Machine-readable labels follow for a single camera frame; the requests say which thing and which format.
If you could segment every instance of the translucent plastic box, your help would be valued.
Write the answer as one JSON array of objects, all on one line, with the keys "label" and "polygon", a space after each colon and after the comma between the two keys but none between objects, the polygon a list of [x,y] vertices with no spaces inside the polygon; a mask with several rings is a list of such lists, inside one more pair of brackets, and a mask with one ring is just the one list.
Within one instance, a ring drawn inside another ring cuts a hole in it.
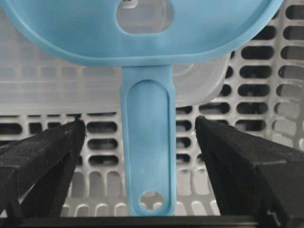
[{"label": "translucent plastic box", "polygon": [[[166,0],[140,0],[134,9],[117,11],[120,26],[131,33],[162,31],[171,17]],[[174,66],[176,105],[216,97],[228,59]],[[114,112],[120,110],[120,86],[120,67],[85,67],[51,56],[16,31],[0,9],[0,114]]]}]

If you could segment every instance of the light blue plastic colander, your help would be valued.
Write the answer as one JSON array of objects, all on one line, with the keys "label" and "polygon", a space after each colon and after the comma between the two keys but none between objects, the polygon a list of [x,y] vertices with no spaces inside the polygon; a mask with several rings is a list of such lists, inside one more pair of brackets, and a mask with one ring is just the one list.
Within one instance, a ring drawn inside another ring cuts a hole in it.
[{"label": "light blue plastic colander", "polygon": [[[0,5],[42,49],[82,65],[123,67],[128,208],[132,215],[162,216],[172,215],[176,205],[172,64],[206,61],[237,49],[267,24],[282,1],[170,0],[173,21],[154,34],[120,28],[116,11],[122,0],[0,0]],[[140,204],[151,191],[163,199],[154,211]]]}]

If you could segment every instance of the hole in handle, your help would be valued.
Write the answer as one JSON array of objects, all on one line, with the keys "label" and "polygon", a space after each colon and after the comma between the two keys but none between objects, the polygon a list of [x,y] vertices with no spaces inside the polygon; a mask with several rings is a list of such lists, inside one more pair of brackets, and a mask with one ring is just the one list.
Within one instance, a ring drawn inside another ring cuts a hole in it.
[{"label": "hole in handle", "polygon": [[162,195],[156,191],[149,191],[142,195],[141,206],[148,211],[154,211],[162,206]]}]

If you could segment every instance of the colander handle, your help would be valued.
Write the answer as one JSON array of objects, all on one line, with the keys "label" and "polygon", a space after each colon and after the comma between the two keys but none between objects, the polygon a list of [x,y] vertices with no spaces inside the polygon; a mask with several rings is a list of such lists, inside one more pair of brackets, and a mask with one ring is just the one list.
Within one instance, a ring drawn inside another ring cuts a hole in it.
[{"label": "colander handle", "polygon": [[[128,209],[134,216],[172,215],[176,206],[175,88],[172,66],[123,67],[121,108]],[[162,206],[141,205],[147,192]]]}]

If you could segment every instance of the white grid wall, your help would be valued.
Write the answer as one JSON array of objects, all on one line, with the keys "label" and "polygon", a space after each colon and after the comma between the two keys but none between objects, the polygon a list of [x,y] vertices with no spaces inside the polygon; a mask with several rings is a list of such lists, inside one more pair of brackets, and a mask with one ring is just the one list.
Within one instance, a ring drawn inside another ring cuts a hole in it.
[{"label": "white grid wall", "polygon": [[[177,109],[176,215],[219,214],[194,132],[197,116],[304,150],[303,12],[304,0],[285,0],[269,25],[232,54],[220,96]],[[121,115],[82,119],[87,138],[62,214],[127,216]],[[73,115],[0,116],[0,145],[73,120]]]}]

